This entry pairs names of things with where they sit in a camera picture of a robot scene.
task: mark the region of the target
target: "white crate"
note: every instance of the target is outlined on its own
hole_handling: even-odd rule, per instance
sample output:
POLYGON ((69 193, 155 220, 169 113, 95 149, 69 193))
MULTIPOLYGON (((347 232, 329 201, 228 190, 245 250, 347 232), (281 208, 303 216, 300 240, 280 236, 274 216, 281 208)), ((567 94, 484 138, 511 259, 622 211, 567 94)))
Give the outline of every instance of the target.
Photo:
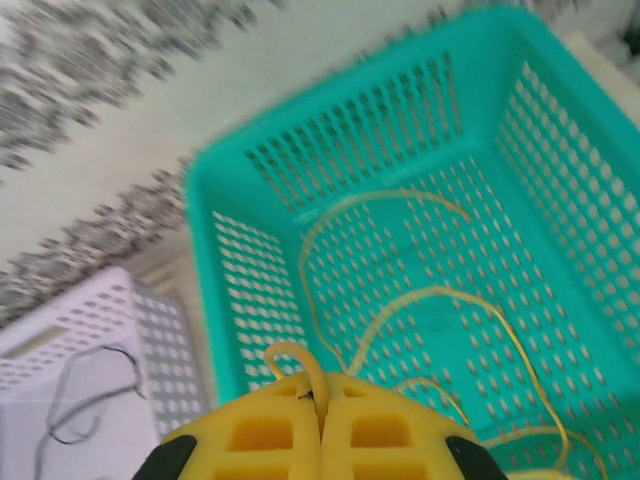
MULTIPOLYGON (((81 445, 50 441, 42 480, 130 478, 160 438, 209 410, 180 304, 111 268, 0 332, 0 478, 33 478, 35 448, 65 362, 104 344, 137 359, 146 399, 129 393, 75 419, 67 436, 96 416, 97 434, 81 445)), ((115 352, 79 360, 60 410, 130 384, 133 372, 115 352)))

